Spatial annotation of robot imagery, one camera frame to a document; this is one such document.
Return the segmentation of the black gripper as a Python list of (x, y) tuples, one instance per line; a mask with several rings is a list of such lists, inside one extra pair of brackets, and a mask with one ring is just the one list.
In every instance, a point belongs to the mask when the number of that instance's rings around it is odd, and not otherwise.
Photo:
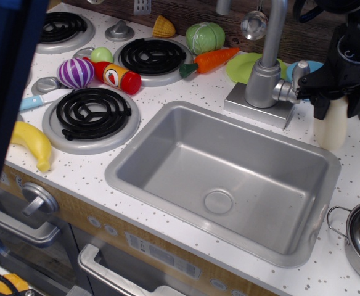
[(345, 94), (347, 117), (356, 116), (360, 112), (360, 24), (336, 27), (323, 66), (299, 82), (297, 96), (310, 98), (315, 119), (324, 120), (332, 98)]

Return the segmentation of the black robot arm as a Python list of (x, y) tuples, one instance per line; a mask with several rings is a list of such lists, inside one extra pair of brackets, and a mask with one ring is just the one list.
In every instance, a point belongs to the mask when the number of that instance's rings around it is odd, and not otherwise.
[[(9, 140), (30, 65), (35, 58), (33, 52), (46, 7), (43, 1), (21, 1), (15, 8), (0, 4), (0, 173), (5, 161), (20, 163), (19, 157), (10, 156)], [(174, 100), (188, 101), (219, 112), (231, 88), (224, 72), (219, 71), (168, 87), (145, 88), (135, 99), (141, 109), (142, 123), (146, 124), (161, 107)], [(56, 165), (43, 178), (64, 187), (80, 200), (150, 232), (177, 239), (182, 239), (185, 232), (196, 233), (194, 227), (174, 216), (118, 192), (108, 184), (95, 182), (94, 177), (103, 175), (104, 166), (114, 156), (112, 152), (96, 155), (84, 164), (81, 157), (75, 155), (72, 160), (77, 167), (71, 173)]]

